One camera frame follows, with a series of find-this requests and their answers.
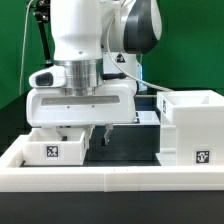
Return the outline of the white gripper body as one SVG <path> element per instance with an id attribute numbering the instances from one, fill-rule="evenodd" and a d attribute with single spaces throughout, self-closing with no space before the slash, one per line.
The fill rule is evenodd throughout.
<path id="1" fill-rule="evenodd" d="M 108 80 L 92 96 L 66 96 L 62 88 L 33 89 L 26 115 L 32 127 L 132 123 L 135 81 Z"/>

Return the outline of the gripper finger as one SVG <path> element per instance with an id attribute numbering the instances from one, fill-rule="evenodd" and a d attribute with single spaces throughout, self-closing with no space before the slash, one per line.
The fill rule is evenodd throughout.
<path id="1" fill-rule="evenodd" d="M 101 139 L 102 146 L 107 146 L 109 144 L 109 138 L 113 131 L 113 124 L 106 124 L 105 125 L 105 133 L 103 138 Z"/>
<path id="2" fill-rule="evenodd" d="M 91 140 L 94 129 L 95 129 L 95 125 L 88 125 L 87 127 L 87 136 L 89 141 Z"/>

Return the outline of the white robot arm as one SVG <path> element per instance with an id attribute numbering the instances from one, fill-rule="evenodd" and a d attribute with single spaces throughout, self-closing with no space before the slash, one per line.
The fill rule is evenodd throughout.
<path id="1" fill-rule="evenodd" d="M 157 0 L 51 0 L 54 65 L 32 74 L 27 120 L 61 128 L 135 120 L 139 80 L 116 57 L 151 51 L 162 34 Z"/>

